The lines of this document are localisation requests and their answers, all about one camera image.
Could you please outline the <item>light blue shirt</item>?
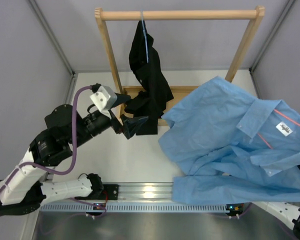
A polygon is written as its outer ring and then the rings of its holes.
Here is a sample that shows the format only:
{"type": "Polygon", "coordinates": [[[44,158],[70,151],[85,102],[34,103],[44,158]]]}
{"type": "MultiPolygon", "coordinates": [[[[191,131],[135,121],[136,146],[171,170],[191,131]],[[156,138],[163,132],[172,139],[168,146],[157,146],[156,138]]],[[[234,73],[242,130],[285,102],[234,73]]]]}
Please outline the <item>light blue shirt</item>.
{"type": "Polygon", "coordinates": [[[191,205],[255,202],[255,176],[300,165],[300,114],[283,100],[259,99],[216,76],[163,115],[169,129],[158,143],[183,176],[173,180],[172,200],[191,205]],[[292,132],[281,131],[287,125],[292,132]],[[273,147],[270,149],[257,135],[273,147]]]}

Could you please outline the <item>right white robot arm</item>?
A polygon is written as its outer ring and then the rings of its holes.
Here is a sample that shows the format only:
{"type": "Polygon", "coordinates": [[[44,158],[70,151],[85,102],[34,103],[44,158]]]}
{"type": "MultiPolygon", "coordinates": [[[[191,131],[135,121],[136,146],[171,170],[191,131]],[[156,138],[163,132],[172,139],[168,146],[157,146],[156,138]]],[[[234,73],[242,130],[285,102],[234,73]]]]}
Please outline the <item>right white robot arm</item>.
{"type": "Polygon", "coordinates": [[[253,202],[262,210],[271,214],[300,240],[300,165],[269,176],[264,170],[255,177],[261,186],[262,196],[253,202]]]}

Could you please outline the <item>pink wire hanger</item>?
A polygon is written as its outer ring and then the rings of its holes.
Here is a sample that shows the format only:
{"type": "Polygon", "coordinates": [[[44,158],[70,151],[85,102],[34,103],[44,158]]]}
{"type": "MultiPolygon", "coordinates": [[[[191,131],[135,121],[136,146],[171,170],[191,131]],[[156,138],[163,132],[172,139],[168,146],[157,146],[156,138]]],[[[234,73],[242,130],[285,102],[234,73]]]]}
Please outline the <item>pink wire hanger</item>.
{"type": "MultiPolygon", "coordinates": [[[[285,118],[286,120],[288,120],[289,122],[293,123],[294,125],[300,127],[300,123],[298,123],[297,121],[293,120],[292,118],[288,117],[287,115],[283,114],[282,112],[280,112],[277,109],[273,110],[277,115],[280,115],[281,117],[285,118]]],[[[279,126],[282,128],[280,131],[286,131],[288,133],[291,133],[292,130],[287,126],[284,125],[282,126],[281,124],[279,124],[279,126]]],[[[257,135],[262,139],[262,141],[270,148],[273,149],[273,147],[267,142],[267,140],[258,132],[257,135]]]]}

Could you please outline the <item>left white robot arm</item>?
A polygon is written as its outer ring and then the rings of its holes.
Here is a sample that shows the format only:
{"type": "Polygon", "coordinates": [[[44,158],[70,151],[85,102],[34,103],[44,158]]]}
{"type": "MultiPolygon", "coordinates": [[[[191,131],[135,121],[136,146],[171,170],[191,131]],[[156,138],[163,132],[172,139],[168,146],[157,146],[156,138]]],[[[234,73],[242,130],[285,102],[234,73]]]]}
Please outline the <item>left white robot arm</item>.
{"type": "Polygon", "coordinates": [[[77,101],[55,108],[45,117],[46,129],[30,143],[23,159],[0,180],[0,217],[30,214],[59,200],[106,200],[107,187],[96,173],[85,173],[74,180],[46,182],[51,173],[69,174],[77,162],[80,146],[108,129],[132,138],[148,121],[147,116],[116,117],[112,109],[130,100],[128,95],[95,91],[87,116],[77,111],[77,101]]]}

